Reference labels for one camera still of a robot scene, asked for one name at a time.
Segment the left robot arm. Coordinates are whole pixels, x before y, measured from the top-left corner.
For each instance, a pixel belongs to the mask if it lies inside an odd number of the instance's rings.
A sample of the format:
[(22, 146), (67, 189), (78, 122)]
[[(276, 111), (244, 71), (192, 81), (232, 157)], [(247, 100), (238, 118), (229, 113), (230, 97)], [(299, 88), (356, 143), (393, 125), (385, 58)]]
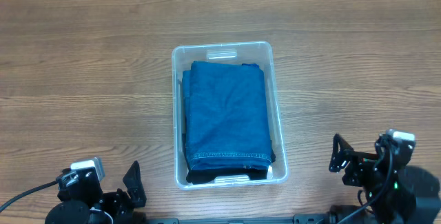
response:
[(105, 193), (101, 159), (77, 161), (56, 178), (61, 201), (45, 218), (46, 224), (142, 224), (147, 223), (137, 208), (145, 207), (147, 197), (141, 181), (139, 162), (135, 161), (123, 177), (126, 191)]

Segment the black cloth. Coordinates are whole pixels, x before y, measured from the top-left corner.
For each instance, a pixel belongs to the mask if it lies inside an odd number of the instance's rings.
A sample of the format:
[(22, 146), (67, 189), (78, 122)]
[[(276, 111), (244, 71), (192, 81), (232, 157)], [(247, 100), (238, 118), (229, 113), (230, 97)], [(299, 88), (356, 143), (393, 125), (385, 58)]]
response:
[(265, 180), (276, 160), (268, 130), (187, 132), (183, 145), (186, 180), (194, 185), (224, 176)]

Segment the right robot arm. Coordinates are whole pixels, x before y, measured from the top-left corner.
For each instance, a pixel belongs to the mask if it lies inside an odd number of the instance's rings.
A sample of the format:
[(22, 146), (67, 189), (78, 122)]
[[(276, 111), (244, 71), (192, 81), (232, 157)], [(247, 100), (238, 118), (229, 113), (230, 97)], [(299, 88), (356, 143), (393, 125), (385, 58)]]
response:
[(416, 138), (389, 129), (374, 143), (375, 153), (355, 151), (335, 134), (329, 171), (343, 170), (344, 185), (358, 187), (358, 205), (334, 205), (325, 223), (432, 223), (440, 211), (440, 180), (410, 166)]

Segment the blue denim cloth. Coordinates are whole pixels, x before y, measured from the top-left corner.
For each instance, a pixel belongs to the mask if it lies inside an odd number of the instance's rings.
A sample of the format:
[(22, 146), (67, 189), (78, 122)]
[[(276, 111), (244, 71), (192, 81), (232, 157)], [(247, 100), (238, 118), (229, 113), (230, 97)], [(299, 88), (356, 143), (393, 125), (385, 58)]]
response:
[(264, 72), (256, 64), (195, 61), (183, 73), (186, 133), (268, 130)]

